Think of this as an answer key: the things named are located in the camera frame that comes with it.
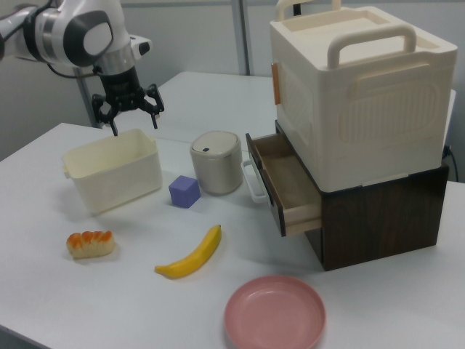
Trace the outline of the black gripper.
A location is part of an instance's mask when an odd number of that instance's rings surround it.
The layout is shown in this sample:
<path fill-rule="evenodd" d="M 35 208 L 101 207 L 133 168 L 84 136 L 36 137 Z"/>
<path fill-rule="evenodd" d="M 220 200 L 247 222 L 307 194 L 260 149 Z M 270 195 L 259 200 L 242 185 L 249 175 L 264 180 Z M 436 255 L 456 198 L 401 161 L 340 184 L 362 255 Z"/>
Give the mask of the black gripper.
<path fill-rule="evenodd" d="M 153 127 L 158 128 L 157 118 L 164 112 L 164 103 L 156 84 L 151 84 L 144 90 L 140 86 L 135 67 L 116 75 L 101 73 L 99 77 L 105 94 L 92 95 L 92 110 L 97 123 L 109 125 L 113 135 L 117 137 L 118 129 L 114 119 L 119 112 L 141 109 L 150 114 Z M 149 103 L 145 96 L 154 99 L 155 104 Z M 102 112 L 104 103 L 110 106 L 107 113 Z"/>

